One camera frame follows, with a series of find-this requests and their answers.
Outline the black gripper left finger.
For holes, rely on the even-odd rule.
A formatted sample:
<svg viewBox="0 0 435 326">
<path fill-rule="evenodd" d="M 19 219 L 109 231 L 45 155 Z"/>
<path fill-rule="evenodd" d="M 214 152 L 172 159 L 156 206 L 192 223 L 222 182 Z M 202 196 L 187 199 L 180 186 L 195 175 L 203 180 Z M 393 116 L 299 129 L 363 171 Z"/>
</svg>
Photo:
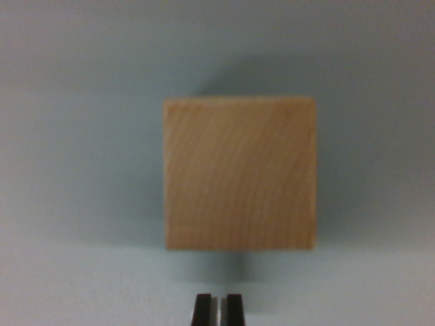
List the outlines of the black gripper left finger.
<svg viewBox="0 0 435 326">
<path fill-rule="evenodd" d="M 218 301 L 210 293 L 196 296 L 191 326 L 216 326 L 218 323 Z"/>
</svg>

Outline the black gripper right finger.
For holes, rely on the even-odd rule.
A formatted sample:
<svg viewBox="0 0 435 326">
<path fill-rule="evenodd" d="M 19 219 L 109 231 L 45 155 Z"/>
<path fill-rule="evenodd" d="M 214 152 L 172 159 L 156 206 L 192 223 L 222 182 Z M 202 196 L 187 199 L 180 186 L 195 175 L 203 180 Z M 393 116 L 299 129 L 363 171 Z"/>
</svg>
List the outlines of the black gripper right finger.
<svg viewBox="0 0 435 326">
<path fill-rule="evenodd" d="M 246 326 L 243 296 L 240 293 L 230 293 L 221 299 L 220 325 Z"/>
</svg>

